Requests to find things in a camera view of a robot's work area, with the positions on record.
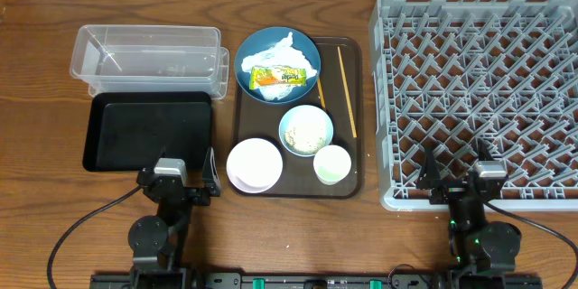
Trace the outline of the white pink shallow bowl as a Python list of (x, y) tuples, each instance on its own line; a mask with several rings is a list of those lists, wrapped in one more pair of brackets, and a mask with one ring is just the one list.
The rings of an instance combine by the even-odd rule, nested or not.
[(280, 151), (262, 138), (249, 138), (234, 146), (226, 163), (232, 185), (244, 193), (260, 193), (280, 179), (284, 162)]

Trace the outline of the white plastic cup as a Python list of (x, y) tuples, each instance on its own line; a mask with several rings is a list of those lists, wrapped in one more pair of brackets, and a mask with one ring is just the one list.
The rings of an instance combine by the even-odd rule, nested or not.
[(334, 185), (342, 181), (352, 166), (349, 153), (341, 146), (327, 145), (320, 149), (313, 158), (313, 169), (319, 181)]

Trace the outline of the rice food waste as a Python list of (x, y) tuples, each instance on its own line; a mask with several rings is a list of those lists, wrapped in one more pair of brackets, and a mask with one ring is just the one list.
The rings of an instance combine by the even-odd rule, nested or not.
[(294, 125), (285, 130), (284, 140), (297, 154), (316, 154), (326, 144), (326, 130), (320, 126)]

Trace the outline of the light blue bowl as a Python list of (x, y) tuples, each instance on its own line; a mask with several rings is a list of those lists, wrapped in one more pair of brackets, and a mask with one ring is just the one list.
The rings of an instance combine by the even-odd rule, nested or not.
[(300, 105), (288, 110), (282, 117), (279, 124), (279, 138), (283, 146), (292, 154), (301, 157), (311, 157), (293, 152), (284, 140), (284, 132), (294, 125), (320, 126), (326, 130), (326, 145), (332, 142), (334, 127), (329, 115), (321, 108), (312, 105)]

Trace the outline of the green orange snack wrapper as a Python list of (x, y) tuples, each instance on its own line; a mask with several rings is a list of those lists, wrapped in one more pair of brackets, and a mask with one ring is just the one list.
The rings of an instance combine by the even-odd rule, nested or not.
[(305, 69), (288, 66), (255, 66), (251, 70), (249, 88), (255, 90), (277, 85), (301, 87), (306, 84), (306, 80), (307, 73)]

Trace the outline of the white paper napkin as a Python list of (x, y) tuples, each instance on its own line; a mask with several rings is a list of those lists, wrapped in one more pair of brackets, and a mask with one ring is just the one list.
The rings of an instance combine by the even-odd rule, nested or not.
[(285, 100), (293, 90), (306, 89), (307, 83), (318, 77), (318, 70), (306, 59), (302, 51), (294, 48), (293, 33), (289, 32), (286, 37), (275, 43), (270, 48), (256, 54), (248, 55), (241, 61), (241, 70), (247, 73), (250, 79), (251, 70), (255, 66), (272, 67), (288, 66), (291, 68), (305, 69), (307, 80), (304, 86), (272, 86), (251, 90), (258, 92), (264, 101)]

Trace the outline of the blue round plate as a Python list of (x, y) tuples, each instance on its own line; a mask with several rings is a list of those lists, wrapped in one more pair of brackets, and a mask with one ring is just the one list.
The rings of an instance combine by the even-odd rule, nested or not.
[[(302, 51), (306, 59), (313, 65), (314, 68), (318, 70), (318, 77), (314, 81), (308, 82), (306, 89), (293, 90), (285, 100), (272, 102), (264, 101), (258, 92), (253, 92), (248, 88), (249, 76), (247, 73), (244, 73), (241, 70), (241, 61), (248, 55), (256, 54), (260, 51), (270, 48), (275, 43), (286, 37), (289, 32), (293, 33), (294, 48)], [(321, 75), (321, 67), (322, 63), (320, 51), (312, 39), (306, 34), (289, 27), (268, 27), (251, 34), (241, 43), (235, 58), (235, 75), (238, 85), (243, 90), (243, 92), (246, 95), (249, 95), (251, 98), (256, 99), (257, 101), (273, 105), (295, 102), (296, 100), (301, 99), (307, 95), (316, 85), (317, 79)]]

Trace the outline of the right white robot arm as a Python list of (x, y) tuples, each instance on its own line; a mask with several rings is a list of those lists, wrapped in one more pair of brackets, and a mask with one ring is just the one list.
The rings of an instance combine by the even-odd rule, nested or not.
[(445, 181), (434, 150), (427, 147), (416, 187), (428, 190), (429, 203), (450, 211), (449, 243), (457, 265), (433, 276), (432, 288), (504, 288), (505, 274), (516, 268), (521, 232), (507, 222), (489, 222), (485, 205), (496, 199), (508, 179), (503, 163), (486, 145), (478, 145), (478, 160), (460, 179)]

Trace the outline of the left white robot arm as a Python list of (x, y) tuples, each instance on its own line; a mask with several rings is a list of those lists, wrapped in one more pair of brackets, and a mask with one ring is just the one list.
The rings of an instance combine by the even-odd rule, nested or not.
[(158, 205), (154, 215), (137, 220), (128, 233), (133, 250), (131, 288), (202, 288), (202, 275), (182, 263), (191, 213), (195, 206), (208, 206), (221, 194), (214, 150), (209, 148), (202, 166), (201, 187), (187, 184), (182, 159), (164, 158), (137, 174), (144, 195)]

